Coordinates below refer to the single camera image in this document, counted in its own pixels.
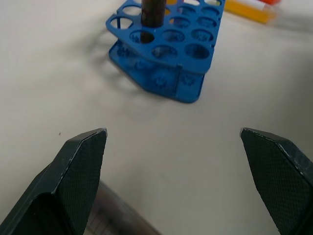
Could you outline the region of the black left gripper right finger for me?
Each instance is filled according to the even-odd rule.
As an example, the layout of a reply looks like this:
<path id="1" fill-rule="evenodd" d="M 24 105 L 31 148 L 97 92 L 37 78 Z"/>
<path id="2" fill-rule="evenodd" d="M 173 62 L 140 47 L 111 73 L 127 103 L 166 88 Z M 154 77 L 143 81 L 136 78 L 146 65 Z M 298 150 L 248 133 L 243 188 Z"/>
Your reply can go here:
<path id="1" fill-rule="evenodd" d="M 290 140 L 242 128 L 254 184 L 282 235 L 313 233 L 313 163 Z"/>

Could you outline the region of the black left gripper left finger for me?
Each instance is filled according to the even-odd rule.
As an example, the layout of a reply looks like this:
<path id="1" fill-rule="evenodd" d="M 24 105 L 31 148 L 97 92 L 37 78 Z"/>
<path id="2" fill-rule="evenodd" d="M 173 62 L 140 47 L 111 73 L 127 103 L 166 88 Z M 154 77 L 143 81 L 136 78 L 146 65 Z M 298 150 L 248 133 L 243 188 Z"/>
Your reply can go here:
<path id="1" fill-rule="evenodd" d="M 0 225 L 2 235 L 82 235 L 95 200 L 107 130 L 67 140 Z"/>

